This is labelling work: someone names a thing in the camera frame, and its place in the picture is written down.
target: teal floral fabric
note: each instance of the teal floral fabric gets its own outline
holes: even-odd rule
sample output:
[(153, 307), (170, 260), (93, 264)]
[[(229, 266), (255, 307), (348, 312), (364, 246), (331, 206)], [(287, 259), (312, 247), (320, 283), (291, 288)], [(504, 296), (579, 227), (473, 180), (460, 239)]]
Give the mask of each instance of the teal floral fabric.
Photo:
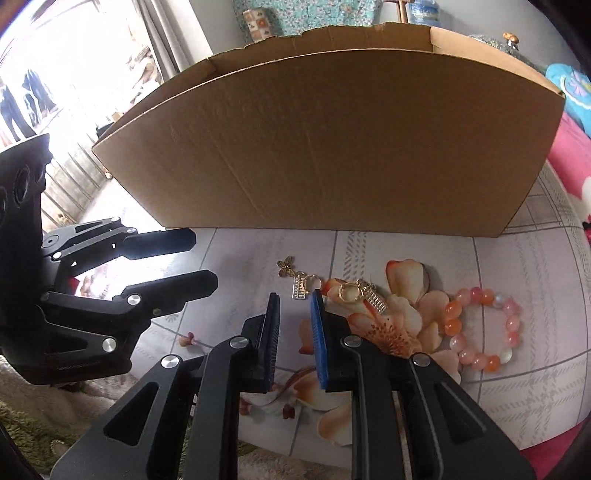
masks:
[(372, 25), (382, 0), (233, 0), (238, 24), (251, 40), (242, 12), (265, 8), (275, 35), (297, 35), (327, 25)]

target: pink bead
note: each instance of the pink bead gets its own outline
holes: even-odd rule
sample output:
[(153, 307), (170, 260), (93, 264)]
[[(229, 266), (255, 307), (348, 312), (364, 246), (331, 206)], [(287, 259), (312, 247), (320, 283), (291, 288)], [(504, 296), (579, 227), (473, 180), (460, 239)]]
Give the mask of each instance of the pink bead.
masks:
[(480, 370), (484, 370), (487, 365), (488, 357), (484, 353), (477, 353), (472, 362), (472, 369), (479, 372)]
[(518, 332), (520, 325), (521, 320), (519, 320), (519, 317), (517, 315), (511, 315), (509, 318), (507, 318), (507, 321), (505, 323), (505, 327), (509, 332)]
[(464, 337), (461, 333), (458, 333), (449, 339), (449, 348), (452, 350), (452, 352), (461, 352), (464, 350), (464, 348), (466, 348), (466, 344), (466, 337)]
[(507, 336), (505, 337), (505, 342), (511, 348), (515, 348), (515, 347), (519, 346), (519, 333), (507, 332)]
[(458, 290), (456, 293), (456, 300), (460, 302), (462, 307), (467, 307), (468, 305), (470, 305), (470, 302), (472, 301), (470, 290), (468, 290), (467, 288), (462, 288), (461, 290)]
[(470, 300), (472, 303), (480, 303), (482, 300), (482, 289), (480, 287), (470, 289)]
[(505, 312), (508, 317), (518, 314), (520, 310), (519, 305), (517, 305), (513, 299), (509, 299), (503, 304), (503, 312)]
[(462, 350), (459, 354), (458, 354), (458, 358), (460, 359), (460, 363), (462, 365), (470, 365), (473, 361), (474, 358), (476, 357), (476, 350), (474, 350), (471, 347), (467, 347), (464, 348), (464, 350)]

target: orange bead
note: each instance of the orange bead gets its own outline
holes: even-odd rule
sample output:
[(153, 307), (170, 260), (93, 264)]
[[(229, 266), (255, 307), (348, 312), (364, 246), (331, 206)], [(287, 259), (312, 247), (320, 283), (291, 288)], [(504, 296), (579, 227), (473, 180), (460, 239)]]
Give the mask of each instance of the orange bead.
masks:
[(446, 335), (453, 337), (462, 331), (462, 321), (457, 318), (447, 319), (443, 328), (445, 329)]
[(491, 355), (488, 358), (488, 364), (484, 367), (484, 371), (488, 373), (496, 372), (501, 366), (501, 359), (497, 355)]
[(482, 290), (482, 298), (480, 299), (480, 303), (483, 305), (492, 305), (495, 301), (495, 292), (491, 289), (487, 288), (486, 290)]
[(457, 300), (452, 300), (445, 305), (445, 313), (447, 318), (458, 318), (462, 313), (462, 304)]

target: cardboard flap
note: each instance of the cardboard flap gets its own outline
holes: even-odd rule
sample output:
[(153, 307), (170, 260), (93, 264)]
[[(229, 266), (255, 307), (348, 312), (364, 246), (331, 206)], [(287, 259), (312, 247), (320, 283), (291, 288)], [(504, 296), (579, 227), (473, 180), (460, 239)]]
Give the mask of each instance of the cardboard flap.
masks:
[(478, 61), (330, 51), (191, 88), (94, 151), (167, 227), (497, 236), (563, 103)]
[(373, 27), (329, 26), (291, 37), (271, 37), (244, 48), (225, 51), (202, 60), (175, 75), (110, 127), (108, 136), (156, 105), (203, 82), (268, 61), (321, 51), (351, 48), (403, 48), (433, 51), (430, 27), (389, 22)]

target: person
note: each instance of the person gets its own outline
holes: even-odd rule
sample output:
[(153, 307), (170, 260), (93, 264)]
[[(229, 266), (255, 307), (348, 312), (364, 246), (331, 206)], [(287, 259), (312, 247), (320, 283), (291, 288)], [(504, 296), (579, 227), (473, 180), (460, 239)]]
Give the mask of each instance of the person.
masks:
[(35, 135), (35, 131), (27, 123), (23, 117), (20, 108), (18, 107), (17, 101), (14, 99), (8, 85), (0, 78), (0, 115), (4, 118), (10, 133), (17, 142), (20, 141), (17, 132), (14, 129), (13, 123), (15, 123), (18, 129), (21, 131), (24, 137), (29, 138)]
[(37, 99), (37, 103), (39, 104), (39, 110), (41, 112), (41, 116), (45, 118), (48, 114), (53, 113), (57, 110), (57, 105), (51, 100), (45, 85), (39, 78), (39, 74), (34, 70), (28, 69), (25, 73), (25, 79), (22, 83), (22, 86), (25, 90), (31, 92), (35, 98)]

